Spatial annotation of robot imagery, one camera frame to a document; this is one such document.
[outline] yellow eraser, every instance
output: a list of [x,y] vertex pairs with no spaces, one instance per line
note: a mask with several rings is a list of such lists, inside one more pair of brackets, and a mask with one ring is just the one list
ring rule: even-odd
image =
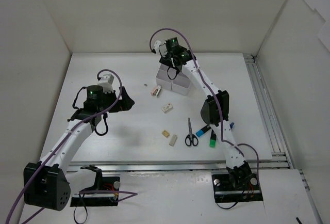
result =
[[163,136],[165,136],[166,138],[170,136],[170,133],[167,132],[166,130],[164,130],[163,132],[161,132]]

